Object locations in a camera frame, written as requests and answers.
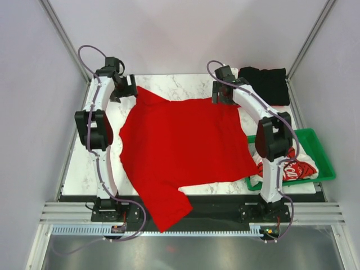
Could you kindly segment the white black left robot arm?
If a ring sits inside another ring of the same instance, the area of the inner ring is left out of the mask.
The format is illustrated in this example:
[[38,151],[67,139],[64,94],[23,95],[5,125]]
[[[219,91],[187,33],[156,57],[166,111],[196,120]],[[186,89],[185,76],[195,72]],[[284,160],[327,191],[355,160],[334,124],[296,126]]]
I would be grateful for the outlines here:
[[99,199],[118,195],[111,167],[111,145],[114,131],[106,114],[109,102],[138,96],[133,74],[124,76],[124,63],[116,57],[106,57],[105,65],[96,70],[82,110],[74,115],[80,142],[93,161]]

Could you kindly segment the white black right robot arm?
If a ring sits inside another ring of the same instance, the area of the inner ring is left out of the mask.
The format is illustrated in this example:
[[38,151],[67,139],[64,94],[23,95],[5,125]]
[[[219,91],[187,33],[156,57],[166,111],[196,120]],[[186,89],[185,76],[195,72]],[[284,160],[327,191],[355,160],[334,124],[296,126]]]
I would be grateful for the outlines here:
[[284,163],[289,149],[293,146],[296,134],[291,125],[288,112],[279,112],[263,101],[248,84],[239,79],[213,82],[212,103],[240,105],[258,123],[255,135],[255,148],[262,158],[262,188],[260,195],[265,201],[257,208],[263,221],[271,221],[278,214],[274,204],[283,197],[282,181]]

